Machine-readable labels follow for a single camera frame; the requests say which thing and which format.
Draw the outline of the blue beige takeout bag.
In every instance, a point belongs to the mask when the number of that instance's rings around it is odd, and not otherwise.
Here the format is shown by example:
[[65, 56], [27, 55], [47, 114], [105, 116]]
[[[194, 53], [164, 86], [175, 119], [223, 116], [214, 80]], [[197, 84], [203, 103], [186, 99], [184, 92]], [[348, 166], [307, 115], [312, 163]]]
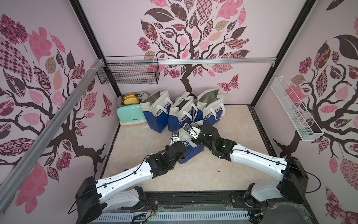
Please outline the blue beige takeout bag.
[[169, 92], [158, 90], [141, 101], [140, 105], [149, 127], [162, 133], [168, 125], [169, 112], [173, 105]]
[[[190, 124], [192, 127], [194, 127], [195, 131], [197, 132], [197, 134], [200, 133], [199, 130], [199, 126], [195, 123], [191, 123]], [[199, 142], [197, 142], [197, 135], [196, 136], [191, 136], [189, 135], [184, 129], [183, 127], [181, 129], [179, 129], [179, 138], [181, 141], [188, 141], [189, 142], [189, 147], [187, 150], [187, 154], [183, 159], [179, 160], [180, 164], [184, 164], [186, 162], [188, 162], [189, 160], [191, 160], [193, 157], [195, 157], [196, 155], [198, 155], [199, 153], [201, 153], [204, 150], [204, 145], [200, 144]]]
[[198, 113], [198, 108], [194, 104], [194, 97], [191, 93], [185, 92], [178, 97], [171, 106], [168, 117], [168, 130], [178, 131], [186, 123], [191, 124]]
[[198, 109], [195, 122], [202, 121], [204, 125], [214, 125], [225, 115], [224, 105], [226, 96], [219, 95], [219, 89], [209, 89], [202, 92], [197, 98]]

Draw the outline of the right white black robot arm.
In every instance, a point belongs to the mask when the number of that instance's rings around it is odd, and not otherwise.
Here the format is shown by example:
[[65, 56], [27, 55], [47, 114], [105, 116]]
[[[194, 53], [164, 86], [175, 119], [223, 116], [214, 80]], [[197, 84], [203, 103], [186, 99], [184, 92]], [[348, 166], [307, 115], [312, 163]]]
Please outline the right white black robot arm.
[[194, 143], [204, 145], [217, 158], [244, 164], [274, 177], [274, 181], [267, 184], [250, 184], [248, 198], [259, 202], [278, 198], [293, 203], [304, 202], [311, 173], [305, 171], [297, 158], [284, 159], [248, 149], [220, 137], [218, 130], [211, 125], [193, 127], [188, 133]]

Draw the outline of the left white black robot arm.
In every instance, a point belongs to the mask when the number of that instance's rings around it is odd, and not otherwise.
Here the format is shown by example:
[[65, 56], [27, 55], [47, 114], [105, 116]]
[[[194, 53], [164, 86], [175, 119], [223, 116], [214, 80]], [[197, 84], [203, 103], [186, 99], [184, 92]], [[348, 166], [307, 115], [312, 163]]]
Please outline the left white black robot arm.
[[77, 212], [77, 224], [88, 224], [101, 216], [103, 210], [113, 206], [110, 199], [119, 196], [119, 193], [133, 187], [136, 184], [152, 180], [158, 176], [165, 175], [174, 169], [176, 163], [184, 158], [189, 143], [187, 141], [175, 141], [166, 149], [158, 153], [147, 155], [143, 161], [122, 173], [96, 180], [90, 176], [83, 180], [69, 214]]

